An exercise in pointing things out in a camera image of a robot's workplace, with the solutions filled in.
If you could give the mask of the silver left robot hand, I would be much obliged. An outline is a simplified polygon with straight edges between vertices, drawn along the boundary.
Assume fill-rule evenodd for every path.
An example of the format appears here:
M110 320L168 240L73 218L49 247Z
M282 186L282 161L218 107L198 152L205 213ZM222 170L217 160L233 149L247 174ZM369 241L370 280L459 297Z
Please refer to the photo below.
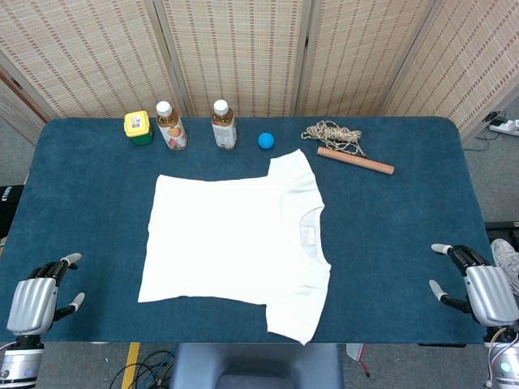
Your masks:
M82 254L69 254L34 269L15 289L6 328L14 336L42 336L54 322L74 314L85 293L78 293L67 306L57 309L58 289L68 269L76 270Z

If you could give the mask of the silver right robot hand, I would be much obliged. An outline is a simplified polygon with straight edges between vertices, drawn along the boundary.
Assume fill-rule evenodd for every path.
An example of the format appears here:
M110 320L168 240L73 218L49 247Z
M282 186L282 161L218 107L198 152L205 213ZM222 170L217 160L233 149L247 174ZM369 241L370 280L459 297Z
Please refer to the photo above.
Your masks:
M464 301L449 296L435 280L429 281L436 299L465 314L472 314L484 327L512 326L518 321L518 307L504 271L482 255L463 245L435 243L431 249L447 255L461 273L466 289Z

